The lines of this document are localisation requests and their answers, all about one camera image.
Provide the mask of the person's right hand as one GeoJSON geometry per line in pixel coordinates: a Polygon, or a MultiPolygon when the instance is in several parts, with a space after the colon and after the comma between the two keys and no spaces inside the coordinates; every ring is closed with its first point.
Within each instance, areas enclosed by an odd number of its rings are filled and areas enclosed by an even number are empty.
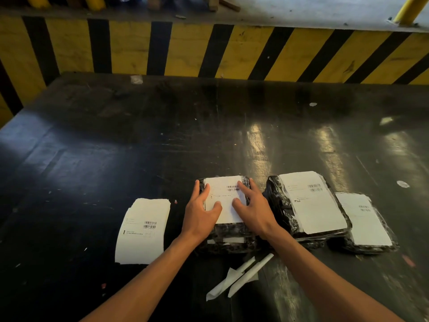
{"type": "MultiPolygon", "coordinates": [[[[249,199],[249,190],[243,182],[238,181],[237,185],[243,194],[249,199]]],[[[245,225],[257,236],[268,241],[276,230],[279,228],[278,223],[271,211],[268,201],[262,194],[262,198],[250,200],[247,205],[250,211],[248,221],[243,221],[245,225]]]]}

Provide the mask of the person's left hand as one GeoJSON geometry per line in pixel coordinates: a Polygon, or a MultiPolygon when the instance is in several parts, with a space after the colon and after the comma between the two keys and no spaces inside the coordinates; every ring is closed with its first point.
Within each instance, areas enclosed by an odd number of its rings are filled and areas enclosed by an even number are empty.
{"type": "Polygon", "coordinates": [[[190,203],[185,208],[181,236],[194,246],[199,245],[209,236],[217,221],[204,221],[204,203],[210,192],[210,185],[207,184],[204,191],[200,193],[198,202],[190,203]]]}

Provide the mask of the white shipping label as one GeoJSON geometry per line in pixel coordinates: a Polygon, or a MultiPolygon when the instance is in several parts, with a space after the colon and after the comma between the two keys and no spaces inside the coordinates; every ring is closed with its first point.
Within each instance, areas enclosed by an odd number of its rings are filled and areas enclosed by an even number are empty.
{"type": "Polygon", "coordinates": [[[205,209],[210,211],[216,202],[222,205],[222,211],[216,224],[242,223],[242,219],[232,206],[232,201],[238,198],[243,205],[247,205],[245,195],[239,189],[237,182],[243,181],[243,176],[226,176],[203,179],[203,185],[210,185],[210,192],[205,200],[205,209]]]}

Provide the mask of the small black plastic-wrapped parcel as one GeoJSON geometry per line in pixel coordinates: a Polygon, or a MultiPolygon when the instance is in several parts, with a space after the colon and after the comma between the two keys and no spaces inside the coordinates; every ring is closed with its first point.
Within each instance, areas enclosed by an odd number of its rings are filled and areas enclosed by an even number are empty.
{"type": "MultiPolygon", "coordinates": [[[[204,191],[203,179],[200,181],[200,193],[204,191]]],[[[249,178],[243,176],[243,184],[249,186],[249,178]]],[[[256,235],[244,224],[215,224],[209,236],[196,248],[199,254],[243,254],[258,249],[256,235]]]]}

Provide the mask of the person's right forearm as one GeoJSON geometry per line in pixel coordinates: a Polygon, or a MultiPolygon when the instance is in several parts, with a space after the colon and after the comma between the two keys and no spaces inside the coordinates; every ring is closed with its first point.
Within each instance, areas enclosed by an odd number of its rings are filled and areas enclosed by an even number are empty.
{"type": "Polygon", "coordinates": [[[321,318],[329,322],[405,322],[322,263],[283,228],[268,225],[257,234],[275,249],[321,318]]]}

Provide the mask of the person's left forearm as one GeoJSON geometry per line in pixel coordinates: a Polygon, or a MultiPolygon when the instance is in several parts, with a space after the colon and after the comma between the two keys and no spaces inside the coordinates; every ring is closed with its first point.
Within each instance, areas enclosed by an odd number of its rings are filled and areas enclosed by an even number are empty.
{"type": "Polygon", "coordinates": [[[147,322],[182,265],[211,229],[183,230],[157,259],[80,322],[147,322]]]}

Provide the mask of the large black plastic-wrapped parcel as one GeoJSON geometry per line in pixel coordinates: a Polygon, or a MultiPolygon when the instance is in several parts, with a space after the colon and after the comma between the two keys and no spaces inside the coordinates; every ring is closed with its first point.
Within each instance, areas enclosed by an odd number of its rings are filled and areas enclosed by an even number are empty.
{"type": "Polygon", "coordinates": [[[308,250],[344,237],[351,220],[325,178],[314,171],[269,176],[264,196],[276,222],[308,250]]]}

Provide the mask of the stack of white label sheets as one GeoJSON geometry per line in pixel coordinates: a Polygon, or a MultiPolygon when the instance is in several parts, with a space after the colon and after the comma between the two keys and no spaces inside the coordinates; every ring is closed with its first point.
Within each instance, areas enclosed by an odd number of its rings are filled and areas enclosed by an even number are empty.
{"type": "Polygon", "coordinates": [[[119,230],[116,263],[149,265],[164,252],[164,232],[170,206],[168,199],[138,198],[134,201],[119,230]]]}

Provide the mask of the white label backing strip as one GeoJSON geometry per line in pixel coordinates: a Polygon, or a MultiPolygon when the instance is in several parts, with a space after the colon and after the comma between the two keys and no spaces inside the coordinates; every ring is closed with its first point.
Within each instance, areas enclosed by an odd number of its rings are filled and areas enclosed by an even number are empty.
{"type": "Polygon", "coordinates": [[[232,286],[233,283],[235,283],[240,277],[244,275],[245,271],[255,262],[255,260],[255,257],[252,257],[239,268],[237,268],[237,270],[229,268],[226,278],[207,293],[206,301],[210,301],[219,297],[224,291],[232,286]]]}
{"type": "Polygon", "coordinates": [[[228,298],[231,298],[236,292],[239,291],[240,288],[244,286],[247,282],[252,280],[259,270],[263,268],[263,266],[268,263],[274,257],[273,253],[268,254],[262,260],[253,265],[243,276],[241,276],[231,287],[228,293],[228,298]]]}

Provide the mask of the flat black plastic-wrapped parcel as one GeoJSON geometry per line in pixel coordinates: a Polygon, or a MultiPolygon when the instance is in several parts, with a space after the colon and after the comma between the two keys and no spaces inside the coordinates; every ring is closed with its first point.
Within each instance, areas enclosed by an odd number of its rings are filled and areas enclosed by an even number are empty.
{"type": "Polygon", "coordinates": [[[398,240],[370,197],[359,193],[336,192],[352,227],[342,237],[330,239],[333,248],[353,254],[377,255],[397,251],[398,240]]]}

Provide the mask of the yellow black striped barrier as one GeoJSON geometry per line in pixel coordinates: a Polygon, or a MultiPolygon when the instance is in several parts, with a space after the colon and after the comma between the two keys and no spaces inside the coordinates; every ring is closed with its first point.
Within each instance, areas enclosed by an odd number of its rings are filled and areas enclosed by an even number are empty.
{"type": "Polygon", "coordinates": [[[429,85],[429,32],[0,15],[0,128],[66,72],[429,85]]]}

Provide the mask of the wooden block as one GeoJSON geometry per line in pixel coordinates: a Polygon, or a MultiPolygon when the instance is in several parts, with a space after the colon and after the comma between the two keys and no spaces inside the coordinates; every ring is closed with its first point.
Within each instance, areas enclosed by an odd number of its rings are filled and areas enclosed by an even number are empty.
{"type": "Polygon", "coordinates": [[[204,1],[208,5],[208,9],[212,12],[218,11],[220,5],[228,9],[231,9],[235,12],[241,11],[241,7],[230,0],[204,0],[204,1]]]}

